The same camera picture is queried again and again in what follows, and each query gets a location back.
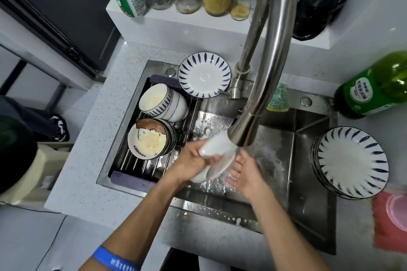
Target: plate with blue pattern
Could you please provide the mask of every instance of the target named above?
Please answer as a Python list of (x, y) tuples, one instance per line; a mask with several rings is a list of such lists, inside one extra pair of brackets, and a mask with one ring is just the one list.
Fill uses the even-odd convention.
[(336, 127), (319, 138), (317, 169), (339, 192), (356, 199), (377, 195), (389, 179), (389, 164), (379, 143), (354, 127)]
[(185, 92), (200, 99), (213, 98), (229, 86), (231, 71), (217, 54), (195, 53), (185, 58), (178, 69), (178, 81)]

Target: dish rack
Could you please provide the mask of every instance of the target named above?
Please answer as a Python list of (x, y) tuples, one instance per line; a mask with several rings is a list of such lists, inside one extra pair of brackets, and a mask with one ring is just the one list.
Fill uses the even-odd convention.
[(149, 115), (140, 111), (137, 103), (108, 177), (112, 175), (113, 171), (120, 171), (148, 181), (158, 182), (168, 167), (176, 160), (185, 144), (191, 140), (202, 99), (197, 99), (187, 94), (181, 88), (177, 79), (161, 75), (152, 75), (147, 79), (142, 93), (157, 83), (165, 83), (168, 87), (178, 91), (186, 99), (188, 115), (184, 120), (172, 123), (177, 135), (176, 146), (171, 152), (152, 160), (141, 160), (131, 153), (127, 144), (127, 135), (131, 127), (140, 119), (151, 118)]

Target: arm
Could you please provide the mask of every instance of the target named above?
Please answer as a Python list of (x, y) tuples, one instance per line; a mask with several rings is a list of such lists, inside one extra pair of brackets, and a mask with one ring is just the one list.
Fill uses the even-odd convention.
[[(204, 169), (218, 156), (204, 159), (198, 150), (206, 140), (189, 142), (177, 160), (152, 188), (141, 203), (110, 235), (103, 246), (120, 258), (142, 265), (151, 243), (168, 210), (172, 198), (181, 186)], [(79, 271), (106, 271), (107, 267), (90, 257)]]
[(226, 181), (251, 203), (279, 271), (329, 271), (321, 256), (303, 238), (264, 181), (256, 161), (241, 150)]

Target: cable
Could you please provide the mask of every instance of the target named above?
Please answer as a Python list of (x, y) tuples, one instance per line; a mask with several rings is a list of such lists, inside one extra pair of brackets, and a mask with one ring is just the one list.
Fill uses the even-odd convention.
[(41, 261), (39, 262), (37, 268), (35, 269), (35, 271), (38, 270), (39, 266), (42, 264), (44, 258), (47, 256), (48, 252), (50, 251), (50, 249), (52, 248), (52, 246), (54, 245), (55, 239), (58, 236), (59, 231), (61, 230), (62, 224), (64, 223), (65, 219), (66, 219), (67, 215), (64, 216), (64, 219), (62, 220), (61, 224), (59, 225), (59, 228), (57, 230), (57, 233), (55, 234), (54, 240), (52, 240), (50, 247), (48, 248), (47, 252), (45, 253), (45, 255), (42, 257)]
[(42, 212), (42, 213), (55, 213), (55, 214), (61, 214), (61, 212), (53, 212), (53, 211), (42, 211), (42, 210), (35, 210), (35, 209), (29, 209), (29, 208), (24, 208), (24, 207), (20, 207), (20, 206), (16, 206), (13, 205), (11, 203), (6, 203), (6, 202), (0, 202), (0, 204), (4, 204), (4, 205), (8, 205), (14, 208), (18, 208), (18, 209), (23, 209), (23, 210), (28, 210), (28, 211), (34, 211), (34, 212)]

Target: hand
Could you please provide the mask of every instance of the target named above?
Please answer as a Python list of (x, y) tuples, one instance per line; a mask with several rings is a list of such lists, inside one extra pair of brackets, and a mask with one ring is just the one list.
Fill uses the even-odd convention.
[(220, 160), (220, 155), (211, 158), (203, 158), (198, 151), (208, 139), (188, 142), (182, 149), (180, 155), (168, 169), (165, 175), (175, 178), (181, 184), (191, 180), (208, 165), (212, 165)]
[(238, 188), (250, 202), (264, 186), (268, 186), (258, 169), (256, 160), (243, 148), (240, 150), (240, 155), (236, 157), (234, 169), (230, 170), (230, 174), (236, 180), (226, 177), (226, 182)]

